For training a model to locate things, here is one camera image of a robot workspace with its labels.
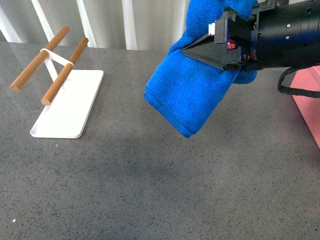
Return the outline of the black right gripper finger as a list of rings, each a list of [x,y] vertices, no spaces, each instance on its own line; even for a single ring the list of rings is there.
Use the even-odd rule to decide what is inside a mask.
[[[229,35],[208,35],[205,34],[195,42],[184,47],[182,53],[213,67],[221,70],[227,70],[228,65],[226,63],[227,51],[228,51]]]

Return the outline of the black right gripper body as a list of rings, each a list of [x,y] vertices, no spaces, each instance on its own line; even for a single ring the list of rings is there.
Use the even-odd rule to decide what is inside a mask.
[[[263,69],[257,57],[260,10],[260,6],[254,6],[249,17],[243,19],[236,10],[226,7],[221,17],[208,25],[212,38],[209,65],[230,71]]]

